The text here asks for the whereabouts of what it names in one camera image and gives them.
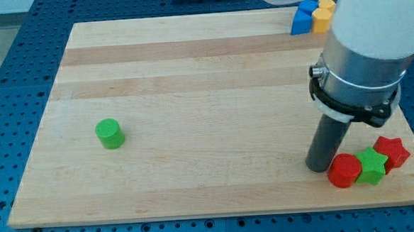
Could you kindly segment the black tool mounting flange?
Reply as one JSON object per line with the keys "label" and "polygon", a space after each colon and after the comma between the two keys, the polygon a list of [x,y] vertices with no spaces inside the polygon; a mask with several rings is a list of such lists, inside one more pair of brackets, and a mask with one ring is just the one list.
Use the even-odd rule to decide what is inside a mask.
{"label": "black tool mounting flange", "polygon": [[309,69],[309,93],[325,116],[340,123],[363,122],[380,128],[390,119],[401,97],[400,84],[363,87],[336,77],[323,63]]}

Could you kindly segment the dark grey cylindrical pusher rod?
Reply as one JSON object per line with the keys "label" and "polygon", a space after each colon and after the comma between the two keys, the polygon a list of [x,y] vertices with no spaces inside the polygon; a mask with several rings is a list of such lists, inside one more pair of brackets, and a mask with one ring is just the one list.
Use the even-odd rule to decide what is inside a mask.
{"label": "dark grey cylindrical pusher rod", "polygon": [[325,172],[339,149],[350,122],[343,123],[323,114],[306,156],[306,165],[313,172]]}

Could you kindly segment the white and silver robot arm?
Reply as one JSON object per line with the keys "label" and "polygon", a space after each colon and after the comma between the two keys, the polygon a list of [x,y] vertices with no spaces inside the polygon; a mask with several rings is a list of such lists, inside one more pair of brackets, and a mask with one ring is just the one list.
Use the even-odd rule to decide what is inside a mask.
{"label": "white and silver robot arm", "polygon": [[329,168],[351,123],[380,128],[398,106],[414,58],[414,0],[337,0],[330,25],[309,70],[309,92],[322,114],[305,160],[314,172]]}

